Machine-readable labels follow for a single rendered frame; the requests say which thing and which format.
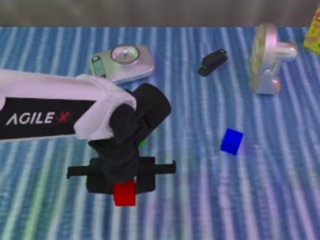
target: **yellow object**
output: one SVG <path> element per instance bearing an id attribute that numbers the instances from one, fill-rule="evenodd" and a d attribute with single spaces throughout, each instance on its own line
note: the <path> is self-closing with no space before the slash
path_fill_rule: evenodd
<path id="1" fill-rule="evenodd" d="M 303 46 L 320 55 L 320 5 L 306 34 Z"/>

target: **tabletop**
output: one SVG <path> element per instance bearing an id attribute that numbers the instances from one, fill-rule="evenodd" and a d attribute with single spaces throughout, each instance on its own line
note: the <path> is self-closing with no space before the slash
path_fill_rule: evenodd
<path id="1" fill-rule="evenodd" d="M 318 240 L 320 239 L 320 58 L 304 49 L 307 28 L 278 28 L 298 45 L 280 71 L 275 96 L 255 95 L 249 59 L 255 28 L 0 28 L 0 68 L 77 76 L 92 54 L 117 44 L 149 48 L 156 70 L 147 82 L 172 112 L 146 139 L 141 156 L 176 161 L 135 207 L 87 193 L 68 166 L 95 156 L 74 137 L 0 144 L 2 240 Z M 208 77 L 201 59 L 225 49 Z M 226 129 L 244 135 L 237 156 L 220 151 Z"/>

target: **blue cube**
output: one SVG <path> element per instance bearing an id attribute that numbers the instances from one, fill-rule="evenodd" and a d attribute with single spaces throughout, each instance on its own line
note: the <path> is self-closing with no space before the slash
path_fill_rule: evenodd
<path id="1" fill-rule="evenodd" d="M 237 155 L 243 136 L 244 134 L 242 132 L 228 128 L 224 134 L 220 150 L 232 155 Z"/>

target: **red letter x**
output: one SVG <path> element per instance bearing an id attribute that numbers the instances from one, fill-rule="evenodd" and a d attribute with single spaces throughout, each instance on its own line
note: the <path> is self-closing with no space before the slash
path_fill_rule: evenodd
<path id="1" fill-rule="evenodd" d="M 67 116 L 69 116 L 70 113 L 67 111 L 62 111 L 60 112 L 60 116 L 56 117 L 56 122 L 57 123 L 66 123 L 67 122 Z"/>

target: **white fan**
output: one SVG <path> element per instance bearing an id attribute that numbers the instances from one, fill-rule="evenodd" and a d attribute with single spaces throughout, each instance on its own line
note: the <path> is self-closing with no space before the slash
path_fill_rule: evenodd
<path id="1" fill-rule="evenodd" d="M 278 42 L 272 23 L 262 23 L 254 35 L 250 67 L 251 87 L 256 94 L 275 95 L 280 90 L 279 71 L 283 62 L 296 58 L 298 48 L 289 42 Z"/>

